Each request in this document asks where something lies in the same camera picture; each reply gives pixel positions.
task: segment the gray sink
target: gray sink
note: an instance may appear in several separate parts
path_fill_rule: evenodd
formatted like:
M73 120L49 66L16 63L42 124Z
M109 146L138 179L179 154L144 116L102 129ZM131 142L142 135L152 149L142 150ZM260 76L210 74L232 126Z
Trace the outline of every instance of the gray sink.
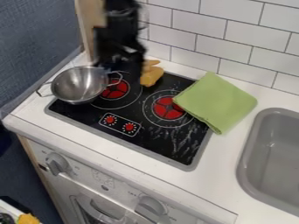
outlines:
M255 199L299 216L299 114L261 111L240 158L237 178Z

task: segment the green towel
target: green towel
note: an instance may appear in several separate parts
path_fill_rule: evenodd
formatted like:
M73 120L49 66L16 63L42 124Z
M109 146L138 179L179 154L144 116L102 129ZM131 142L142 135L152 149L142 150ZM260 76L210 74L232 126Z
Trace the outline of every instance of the green towel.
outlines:
M231 129L257 104L250 94L215 73L207 73L177 95L174 102L219 135Z

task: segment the gray knob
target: gray knob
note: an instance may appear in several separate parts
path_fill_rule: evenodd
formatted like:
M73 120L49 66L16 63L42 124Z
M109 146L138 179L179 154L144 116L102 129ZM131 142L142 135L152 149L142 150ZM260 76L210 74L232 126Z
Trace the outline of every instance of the gray knob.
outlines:
M156 224L171 224L164 207L156 199L143 196L135 208L135 212Z
M68 164L66 159L55 152L52 152L47 156L45 163L54 176L58 176L61 172L68 173L72 170L72 167Z

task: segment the yellow object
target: yellow object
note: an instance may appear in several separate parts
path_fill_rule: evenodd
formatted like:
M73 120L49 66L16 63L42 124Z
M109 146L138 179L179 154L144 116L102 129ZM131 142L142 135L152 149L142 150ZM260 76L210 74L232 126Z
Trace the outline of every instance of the yellow object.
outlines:
M161 67L151 66L149 72L143 73L140 77L140 84L147 88L154 86L163 74L164 70Z
M143 64L143 73L148 73L150 71L150 67L160 64L160 60L157 59L147 59Z
M17 224L39 224L39 220L30 213L26 213L18 217Z
M140 84L149 88L156 84L156 82L163 76L164 70L155 65L161 61L157 59L146 60L143 64L143 74L140 77Z

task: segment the metal pot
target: metal pot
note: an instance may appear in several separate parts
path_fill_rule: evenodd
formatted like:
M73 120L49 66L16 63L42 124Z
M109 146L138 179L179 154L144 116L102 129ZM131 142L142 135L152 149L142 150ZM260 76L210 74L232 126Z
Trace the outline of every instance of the metal pot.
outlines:
M120 79L113 84L109 84L109 74L118 74ZM60 73L51 84L52 94L42 95L39 90L36 93L40 97L54 95L64 102L72 105L92 102L106 87L118 85L122 81L120 72L107 73L101 67L77 66Z

